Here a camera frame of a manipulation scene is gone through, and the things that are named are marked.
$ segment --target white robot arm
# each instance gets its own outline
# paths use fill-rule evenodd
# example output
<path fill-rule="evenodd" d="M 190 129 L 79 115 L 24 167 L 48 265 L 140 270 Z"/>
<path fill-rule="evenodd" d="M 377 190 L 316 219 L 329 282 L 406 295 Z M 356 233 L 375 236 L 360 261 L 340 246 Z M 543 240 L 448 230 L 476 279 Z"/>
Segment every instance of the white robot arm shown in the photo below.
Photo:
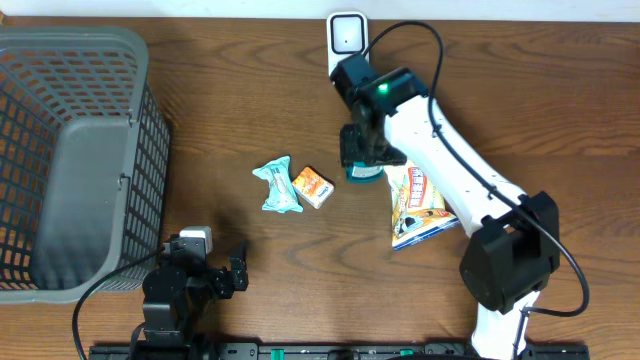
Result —
<path fill-rule="evenodd" d="M 427 113 L 427 102 L 427 97 L 417 95 L 399 105 L 396 108 L 398 112 L 385 119 L 385 137 L 393 147 L 415 162 L 435 184 L 460 219 L 467 236 L 471 237 L 476 230 L 482 228 L 483 218 L 499 218 L 510 212 L 511 208 L 497 198 L 488 196 L 487 190 L 453 158 L 442 141 L 435 136 Z M 451 126 L 437 103 L 433 106 L 442 134 L 458 154 L 483 178 L 491 179 L 500 192 L 519 204 L 518 197 L 525 192 L 491 168 Z M 511 359 L 520 311 L 525 306 L 532 306 L 538 295 L 537 291 L 529 293 L 514 304 L 513 310 L 504 315 L 478 304 L 477 325 L 471 344 L 480 356 Z M 522 331 L 518 353 L 525 346 Z"/>
<path fill-rule="evenodd" d="M 451 126 L 434 99 L 433 120 L 450 145 L 447 148 L 434 132 L 429 91 L 408 69 L 380 76 L 363 55 L 355 54 L 340 61 L 330 78 L 354 122 L 345 126 L 349 132 L 344 128 L 341 132 L 342 165 L 389 165 L 410 158 L 423 170 L 471 239 L 460 273 L 479 302 L 471 340 L 475 351 L 482 357 L 511 359 L 517 345 L 520 353 L 526 345 L 526 318 L 519 333 L 522 310 L 533 305 L 558 268 L 558 248 L 524 224 L 511 205 L 492 196 L 451 149 L 557 238 L 558 209 L 553 200 L 545 193 L 529 198 L 491 168 Z"/>

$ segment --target snack wrapper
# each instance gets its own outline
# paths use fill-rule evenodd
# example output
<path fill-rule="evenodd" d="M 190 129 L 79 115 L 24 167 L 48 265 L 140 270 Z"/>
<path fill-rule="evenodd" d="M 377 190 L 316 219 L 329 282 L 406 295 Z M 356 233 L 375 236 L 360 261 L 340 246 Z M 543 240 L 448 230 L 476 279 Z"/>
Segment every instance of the snack wrapper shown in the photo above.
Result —
<path fill-rule="evenodd" d="M 283 156 L 253 170 L 253 175 L 269 182 L 269 197 L 262 205 L 262 210 L 277 211 L 281 214 L 289 210 L 302 212 L 302 206 L 298 203 L 298 197 L 289 178 L 290 162 L 289 156 Z"/>
<path fill-rule="evenodd" d="M 415 245 L 460 224 L 445 210 L 444 198 L 412 161 L 385 166 L 391 186 L 392 241 L 394 250 Z"/>
<path fill-rule="evenodd" d="M 308 166 L 293 180 L 293 188 L 316 209 L 333 193 L 333 185 Z"/>

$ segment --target crumpled teal wrapper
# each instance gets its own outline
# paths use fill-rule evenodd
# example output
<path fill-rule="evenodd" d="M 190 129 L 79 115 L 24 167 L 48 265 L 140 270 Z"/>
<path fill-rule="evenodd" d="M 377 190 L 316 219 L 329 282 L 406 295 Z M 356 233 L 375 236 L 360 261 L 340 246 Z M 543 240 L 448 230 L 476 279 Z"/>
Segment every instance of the crumpled teal wrapper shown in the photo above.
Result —
<path fill-rule="evenodd" d="M 253 175 L 269 182 L 269 197 L 262 205 L 262 210 L 277 211 L 281 214 L 289 210 L 302 212 L 302 206 L 289 177 L 290 162 L 291 157 L 287 155 L 253 170 Z"/>

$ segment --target basket mesh side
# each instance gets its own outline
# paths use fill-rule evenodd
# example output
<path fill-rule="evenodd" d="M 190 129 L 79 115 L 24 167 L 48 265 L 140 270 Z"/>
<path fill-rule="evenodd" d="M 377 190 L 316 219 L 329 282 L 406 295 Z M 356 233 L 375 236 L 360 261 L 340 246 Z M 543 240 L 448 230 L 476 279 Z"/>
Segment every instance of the basket mesh side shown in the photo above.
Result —
<path fill-rule="evenodd" d="M 138 67 L 122 49 L 8 50 L 0 64 L 53 113 L 42 120 L 56 130 L 78 116 L 126 115 Z"/>
<path fill-rule="evenodd" d="M 0 72 L 0 289 L 3 290 L 36 288 L 28 269 L 56 140 L 56 131 L 39 117 L 49 116 L 28 92 Z"/>
<path fill-rule="evenodd" d="M 140 134 L 131 179 L 129 214 L 118 267 L 151 253 L 158 248 L 160 239 L 160 216 L 169 156 L 169 129 L 148 85 L 145 86 L 139 121 Z M 134 289 L 154 266 L 155 259 L 151 259 L 125 271 L 122 277 L 107 283 L 102 289 Z"/>

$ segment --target gray plastic basket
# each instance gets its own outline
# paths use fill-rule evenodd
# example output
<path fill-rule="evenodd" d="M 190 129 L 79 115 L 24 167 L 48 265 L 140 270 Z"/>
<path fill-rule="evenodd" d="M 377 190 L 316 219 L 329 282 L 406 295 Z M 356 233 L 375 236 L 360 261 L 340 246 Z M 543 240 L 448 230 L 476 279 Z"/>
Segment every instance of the gray plastic basket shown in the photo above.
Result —
<path fill-rule="evenodd" d="M 169 132 L 148 62 L 121 28 L 0 29 L 0 303 L 75 301 L 159 245 Z"/>

